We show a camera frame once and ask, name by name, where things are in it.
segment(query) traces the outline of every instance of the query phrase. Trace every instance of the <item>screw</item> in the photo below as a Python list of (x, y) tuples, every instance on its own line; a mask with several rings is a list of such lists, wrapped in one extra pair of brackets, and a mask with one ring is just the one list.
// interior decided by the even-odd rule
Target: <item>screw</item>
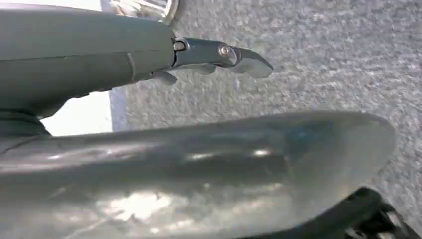
[(218, 49), (218, 52), (221, 56), (228, 56), (230, 54), (231, 48), (227, 45), (223, 45)]

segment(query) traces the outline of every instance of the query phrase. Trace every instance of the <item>textured gray surface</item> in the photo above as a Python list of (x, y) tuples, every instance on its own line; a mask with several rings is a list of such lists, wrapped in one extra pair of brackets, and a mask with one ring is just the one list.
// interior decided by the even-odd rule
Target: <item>textured gray surface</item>
[(366, 111), (399, 133), (373, 184), (422, 233), (421, 0), (186, 0), (179, 35), (251, 48), (268, 79), (179, 73), (173, 87), (126, 87), (133, 128), (186, 125), (307, 109)]

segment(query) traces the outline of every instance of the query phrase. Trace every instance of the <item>metal lever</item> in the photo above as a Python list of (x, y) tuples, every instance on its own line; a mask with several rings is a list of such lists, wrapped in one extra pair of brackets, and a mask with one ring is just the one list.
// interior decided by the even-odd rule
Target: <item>metal lever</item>
[(188, 68), (210, 74), (216, 67), (223, 67), (236, 73), (248, 73), (253, 78), (268, 77), (274, 70), (258, 53), (220, 41), (176, 38), (174, 49), (176, 59), (172, 69)]

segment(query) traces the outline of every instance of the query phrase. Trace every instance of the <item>black plastic part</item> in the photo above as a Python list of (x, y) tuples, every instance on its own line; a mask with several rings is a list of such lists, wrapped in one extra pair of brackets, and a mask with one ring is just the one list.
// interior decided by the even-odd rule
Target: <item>black plastic part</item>
[(382, 205), (377, 192), (361, 188), (313, 220), (293, 229), (243, 239), (344, 239), (345, 231), (368, 219)]
[(36, 116), (29, 112), (0, 111), (0, 136), (50, 135)]

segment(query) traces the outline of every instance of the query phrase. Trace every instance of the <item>gray carpet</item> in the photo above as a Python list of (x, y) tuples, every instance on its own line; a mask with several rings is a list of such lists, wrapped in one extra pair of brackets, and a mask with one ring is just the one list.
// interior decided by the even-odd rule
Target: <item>gray carpet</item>
[(132, 128), (307, 109), (384, 116), (399, 131), (399, 150), (372, 184), (422, 234), (421, 0), (186, 2), (178, 35), (251, 48), (276, 72), (261, 80), (185, 72), (173, 87), (126, 87)]

